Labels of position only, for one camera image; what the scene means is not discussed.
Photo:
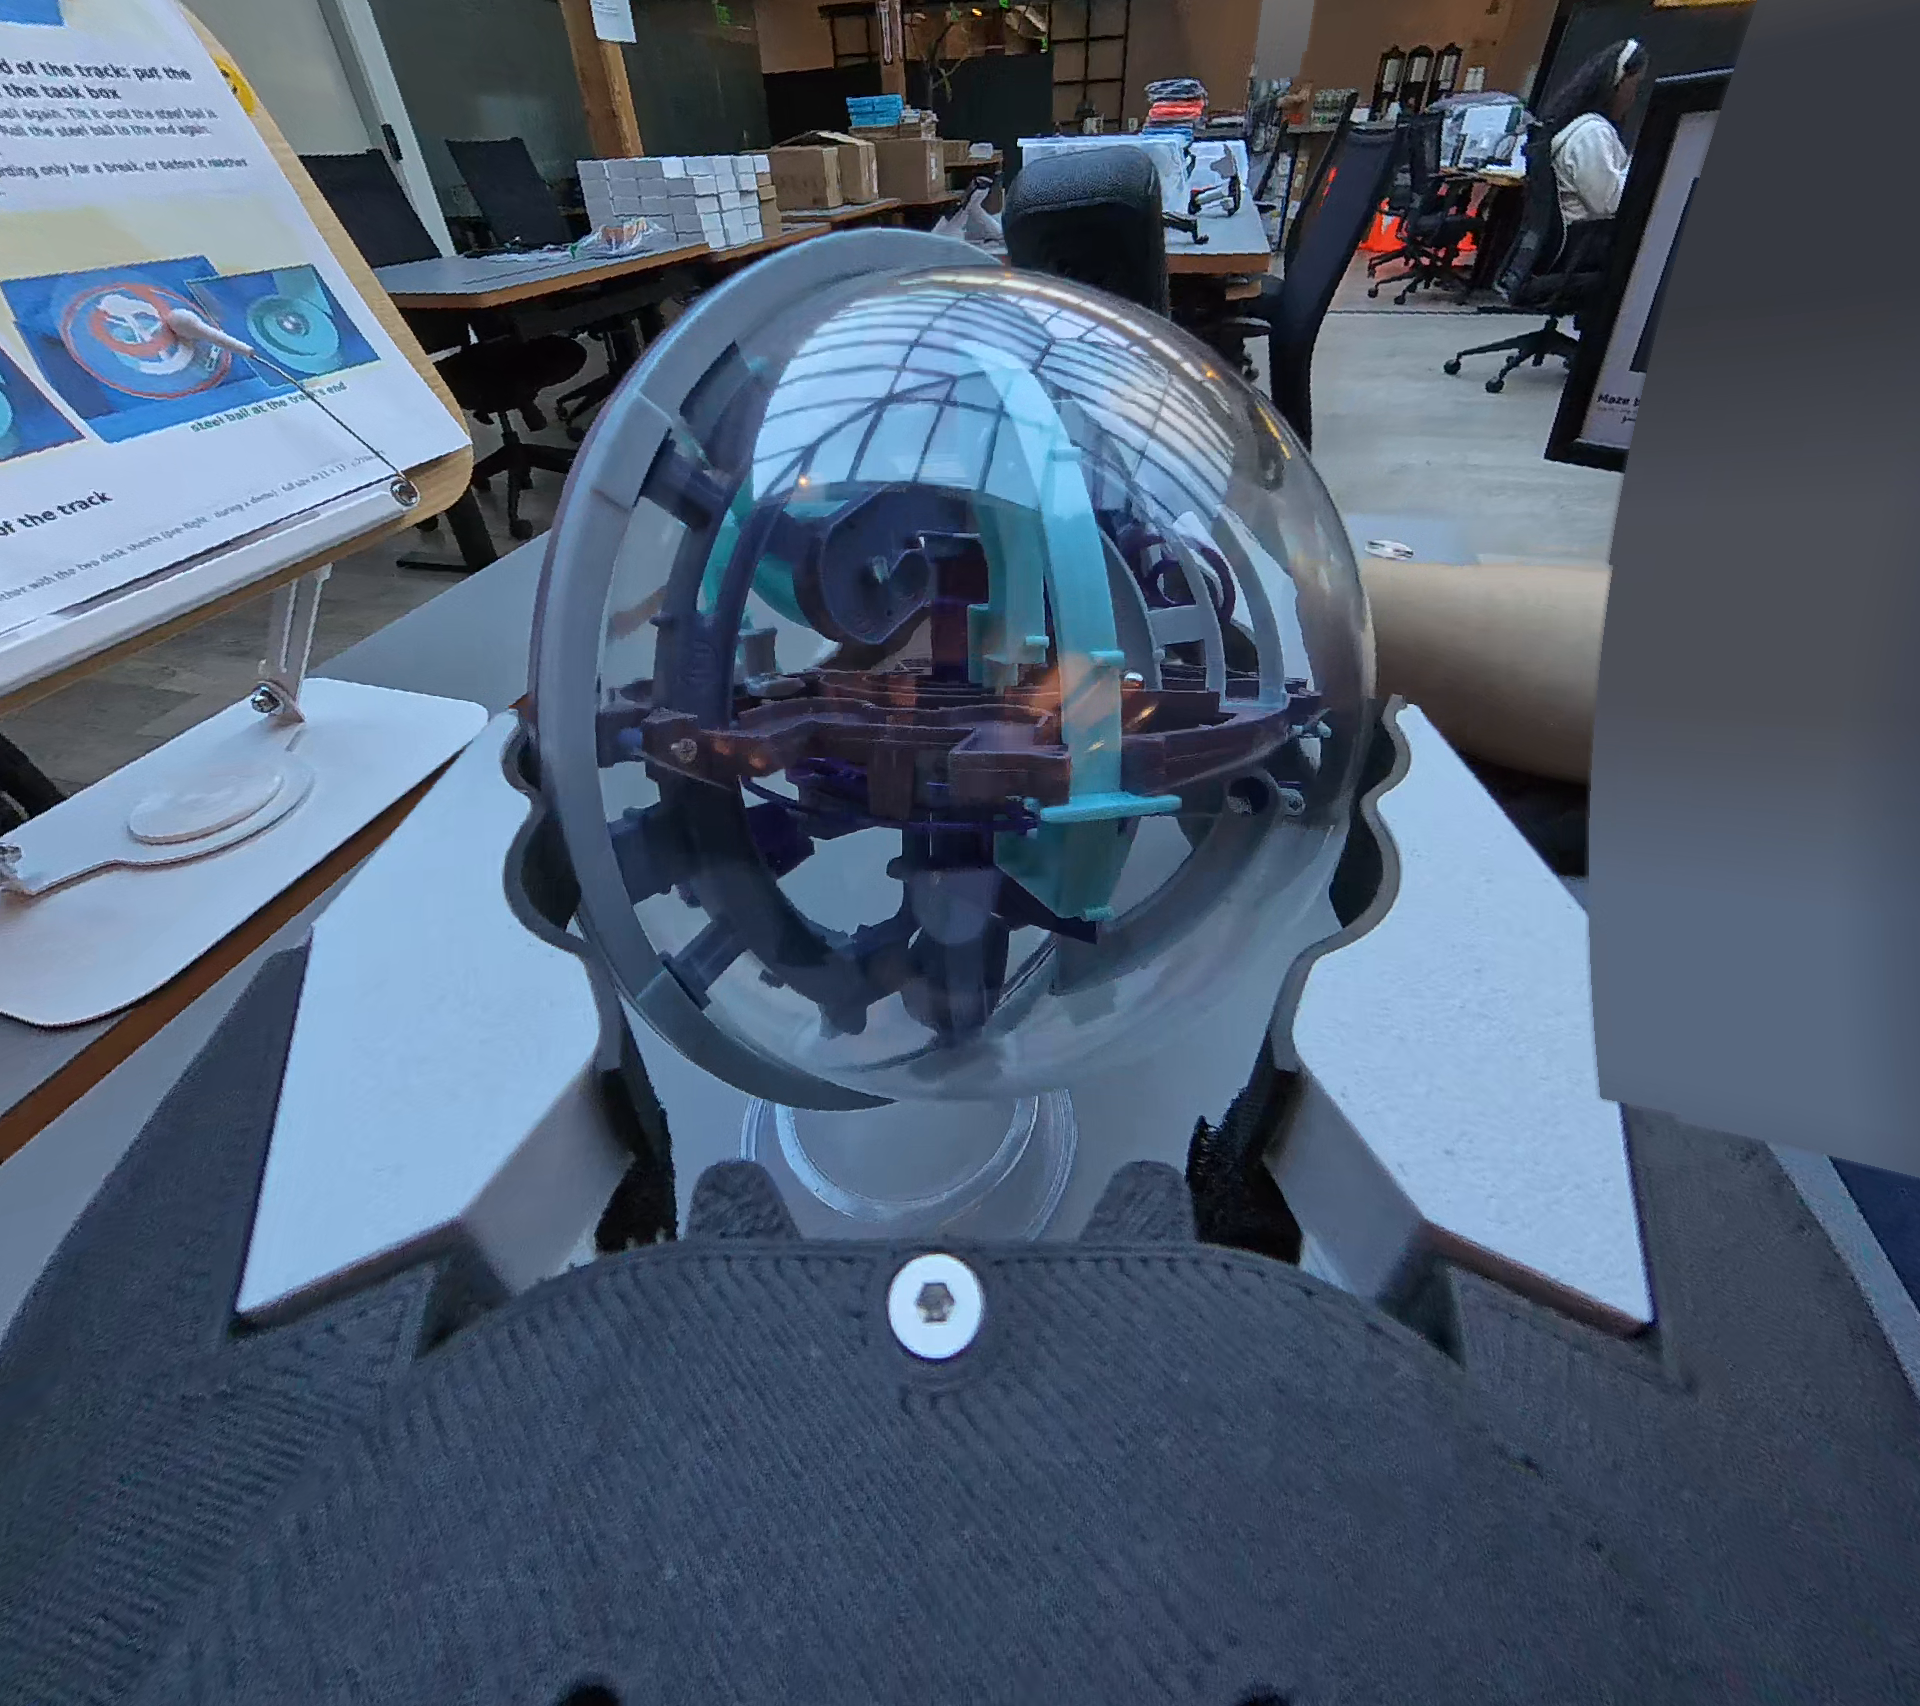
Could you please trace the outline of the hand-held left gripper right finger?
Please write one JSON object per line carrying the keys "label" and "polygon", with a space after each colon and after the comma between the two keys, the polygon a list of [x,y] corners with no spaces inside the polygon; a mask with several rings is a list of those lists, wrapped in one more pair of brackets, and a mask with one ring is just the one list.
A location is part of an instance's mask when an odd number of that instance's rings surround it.
{"label": "hand-held left gripper right finger", "polygon": [[1228,918],[1208,1027],[1249,1076],[1192,1135],[1208,1245],[1402,1318],[1476,1274],[1604,1337],[1655,1320],[1625,1126],[1597,1090],[1586,911],[1441,728],[1370,701],[1356,791],[1284,901]]}

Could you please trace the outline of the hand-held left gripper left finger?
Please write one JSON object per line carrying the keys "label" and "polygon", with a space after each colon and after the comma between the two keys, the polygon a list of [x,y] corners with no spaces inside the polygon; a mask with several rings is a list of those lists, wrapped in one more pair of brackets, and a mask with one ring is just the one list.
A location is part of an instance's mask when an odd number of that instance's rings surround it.
{"label": "hand-held left gripper left finger", "polygon": [[584,961],[528,931],[510,846],[530,796],[496,713],[309,934],[236,1318],[266,1329],[418,1262],[506,1292],[588,1262],[633,1162],[616,1027]]}

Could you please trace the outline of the clear plastic ball stand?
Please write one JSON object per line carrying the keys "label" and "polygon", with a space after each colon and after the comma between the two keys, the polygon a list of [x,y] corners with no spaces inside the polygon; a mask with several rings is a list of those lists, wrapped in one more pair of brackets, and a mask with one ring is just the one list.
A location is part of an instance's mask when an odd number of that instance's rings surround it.
{"label": "clear plastic ball stand", "polygon": [[805,1238],[1031,1243],[1069,1189],[1076,1113],[1064,1089],[847,1113],[754,1099],[740,1155]]}

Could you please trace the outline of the clear plastic maze ball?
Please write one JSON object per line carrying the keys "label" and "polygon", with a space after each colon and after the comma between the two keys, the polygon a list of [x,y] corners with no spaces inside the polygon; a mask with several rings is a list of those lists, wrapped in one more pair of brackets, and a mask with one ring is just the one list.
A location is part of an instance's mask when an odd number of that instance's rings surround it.
{"label": "clear plastic maze ball", "polygon": [[1284,410],[1164,316],[852,230],[592,424],[539,802],[634,1027],[816,1108],[1236,1083],[1320,937],[1376,649]]}

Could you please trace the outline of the person's right forearm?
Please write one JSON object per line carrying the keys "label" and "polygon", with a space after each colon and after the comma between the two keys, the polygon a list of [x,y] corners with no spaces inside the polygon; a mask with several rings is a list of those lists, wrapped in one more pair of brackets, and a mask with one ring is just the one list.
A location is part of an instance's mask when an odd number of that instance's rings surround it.
{"label": "person's right forearm", "polygon": [[1509,771],[1591,782],[1610,568],[1365,558],[1380,694]]}

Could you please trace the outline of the wooden board document stand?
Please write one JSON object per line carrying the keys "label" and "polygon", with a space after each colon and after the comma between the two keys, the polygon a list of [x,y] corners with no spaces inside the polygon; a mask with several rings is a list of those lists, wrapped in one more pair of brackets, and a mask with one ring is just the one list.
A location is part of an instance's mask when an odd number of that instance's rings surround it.
{"label": "wooden board document stand", "polygon": [[74,1027],[129,1008],[484,728],[472,701],[304,689],[327,571],[255,585],[278,601],[244,701],[5,828],[5,1015]]}

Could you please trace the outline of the long wooden desk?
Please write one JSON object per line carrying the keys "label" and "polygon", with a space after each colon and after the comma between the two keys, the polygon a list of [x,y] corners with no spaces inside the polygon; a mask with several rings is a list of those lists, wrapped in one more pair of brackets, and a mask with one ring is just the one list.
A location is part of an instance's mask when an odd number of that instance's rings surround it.
{"label": "long wooden desk", "polygon": [[657,252],[627,252],[627,254],[562,254],[562,260],[446,254],[446,260],[383,267],[383,268],[373,268],[373,276],[388,292],[388,297],[406,312],[426,312],[426,308],[481,312],[481,308],[506,308],[506,305],[557,297],[557,293],[571,293],[571,292],[584,292],[600,282],[662,276],[662,272],[679,272],[679,268],[693,268],[693,272],[744,268],[757,261],[761,254],[793,249],[826,230],[899,227],[902,217],[905,217],[905,202],[881,196],[868,205],[805,209],[793,220],[781,220],[778,232],[766,232],[735,249],[686,245],[686,249],[657,249]]}

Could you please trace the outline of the black mesh office chair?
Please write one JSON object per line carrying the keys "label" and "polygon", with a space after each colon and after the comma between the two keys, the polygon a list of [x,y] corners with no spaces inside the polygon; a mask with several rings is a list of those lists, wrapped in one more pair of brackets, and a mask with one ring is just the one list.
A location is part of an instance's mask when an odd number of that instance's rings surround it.
{"label": "black mesh office chair", "polygon": [[1253,302],[1265,318],[1272,400],[1313,444],[1311,371],[1332,297],[1368,238],[1400,161],[1400,126],[1340,126],[1284,238],[1284,268]]}

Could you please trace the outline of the black framed poster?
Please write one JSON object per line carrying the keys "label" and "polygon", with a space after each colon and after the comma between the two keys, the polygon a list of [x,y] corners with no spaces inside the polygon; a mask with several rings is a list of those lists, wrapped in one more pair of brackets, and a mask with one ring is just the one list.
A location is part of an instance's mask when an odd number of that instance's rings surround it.
{"label": "black framed poster", "polygon": [[1638,135],[1602,292],[1559,403],[1546,458],[1622,470],[1643,407],[1670,268],[1680,254],[1734,69],[1657,79]]}

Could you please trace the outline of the printed instruction sheet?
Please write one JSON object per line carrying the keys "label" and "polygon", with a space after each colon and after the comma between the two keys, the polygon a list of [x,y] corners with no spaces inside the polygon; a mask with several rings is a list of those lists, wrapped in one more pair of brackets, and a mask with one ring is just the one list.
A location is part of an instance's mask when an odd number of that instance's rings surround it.
{"label": "printed instruction sheet", "polygon": [[177,0],[5,0],[5,694],[430,513],[467,424]]}

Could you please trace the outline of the stack of white boxes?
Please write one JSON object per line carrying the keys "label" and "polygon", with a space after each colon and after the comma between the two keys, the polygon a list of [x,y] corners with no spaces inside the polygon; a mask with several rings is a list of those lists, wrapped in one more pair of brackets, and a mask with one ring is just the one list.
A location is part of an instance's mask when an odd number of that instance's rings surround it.
{"label": "stack of white boxes", "polygon": [[645,249],[747,249],[781,232],[767,153],[582,158],[592,230],[634,232]]}

